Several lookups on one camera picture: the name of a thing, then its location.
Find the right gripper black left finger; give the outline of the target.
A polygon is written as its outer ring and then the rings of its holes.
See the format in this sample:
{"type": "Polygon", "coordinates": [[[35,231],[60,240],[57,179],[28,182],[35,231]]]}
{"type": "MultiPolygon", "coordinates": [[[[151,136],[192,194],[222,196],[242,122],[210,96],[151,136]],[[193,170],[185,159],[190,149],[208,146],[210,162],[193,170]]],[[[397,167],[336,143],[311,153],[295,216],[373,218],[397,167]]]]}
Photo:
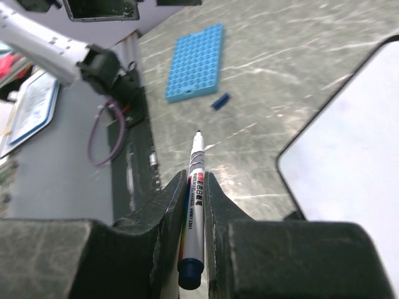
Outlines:
{"type": "Polygon", "coordinates": [[[2,298],[178,298],[187,173],[112,225],[1,221],[2,298]]]}

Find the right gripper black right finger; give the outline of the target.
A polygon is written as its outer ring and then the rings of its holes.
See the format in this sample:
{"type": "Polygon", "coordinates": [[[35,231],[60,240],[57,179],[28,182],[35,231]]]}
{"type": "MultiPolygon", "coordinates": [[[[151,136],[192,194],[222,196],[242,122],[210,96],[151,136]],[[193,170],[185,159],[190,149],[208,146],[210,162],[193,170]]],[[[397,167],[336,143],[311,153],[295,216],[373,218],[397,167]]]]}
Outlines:
{"type": "Polygon", "coordinates": [[[393,298],[368,234],[349,222],[257,221],[205,175],[210,298],[393,298]]]}

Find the white board with black frame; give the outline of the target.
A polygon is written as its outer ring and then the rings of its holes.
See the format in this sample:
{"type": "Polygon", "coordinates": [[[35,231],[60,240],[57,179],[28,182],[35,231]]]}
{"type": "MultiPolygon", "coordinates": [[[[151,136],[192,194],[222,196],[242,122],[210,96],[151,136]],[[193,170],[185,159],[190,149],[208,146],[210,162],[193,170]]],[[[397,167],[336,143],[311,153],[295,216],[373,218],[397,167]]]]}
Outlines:
{"type": "Polygon", "coordinates": [[[398,224],[398,36],[369,53],[276,164],[306,220],[398,224]]]}

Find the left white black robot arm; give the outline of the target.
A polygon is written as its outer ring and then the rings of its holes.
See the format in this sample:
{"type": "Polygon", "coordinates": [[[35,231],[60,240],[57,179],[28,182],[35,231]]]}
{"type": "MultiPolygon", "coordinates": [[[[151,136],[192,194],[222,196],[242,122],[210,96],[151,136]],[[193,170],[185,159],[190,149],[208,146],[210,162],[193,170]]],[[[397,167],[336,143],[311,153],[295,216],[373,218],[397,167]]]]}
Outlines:
{"type": "Polygon", "coordinates": [[[96,44],[64,36],[1,2],[1,41],[43,67],[62,83],[82,79],[100,95],[122,105],[140,91],[133,71],[123,69],[117,54],[96,44]]]}

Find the white blue whiteboard marker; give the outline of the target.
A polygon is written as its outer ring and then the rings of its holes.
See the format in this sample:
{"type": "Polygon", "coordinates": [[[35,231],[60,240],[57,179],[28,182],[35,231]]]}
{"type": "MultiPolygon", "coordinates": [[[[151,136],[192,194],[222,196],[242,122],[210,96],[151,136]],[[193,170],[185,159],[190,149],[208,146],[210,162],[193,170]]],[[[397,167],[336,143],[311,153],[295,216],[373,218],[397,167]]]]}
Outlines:
{"type": "Polygon", "coordinates": [[[204,138],[198,130],[190,154],[178,259],[178,284],[185,290],[195,290],[201,285],[204,270],[204,174],[204,138]]]}

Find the blue marker cap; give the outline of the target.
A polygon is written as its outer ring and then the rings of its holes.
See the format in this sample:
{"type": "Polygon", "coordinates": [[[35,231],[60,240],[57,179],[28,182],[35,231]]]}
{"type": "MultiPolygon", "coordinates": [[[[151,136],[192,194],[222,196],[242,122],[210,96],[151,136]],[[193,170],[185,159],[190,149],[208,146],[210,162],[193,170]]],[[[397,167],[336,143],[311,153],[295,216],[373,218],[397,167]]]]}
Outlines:
{"type": "Polygon", "coordinates": [[[230,99],[230,94],[225,93],[222,96],[220,96],[214,103],[211,104],[211,108],[215,111],[220,110],[225,104],[228,103],[230,99]]]}

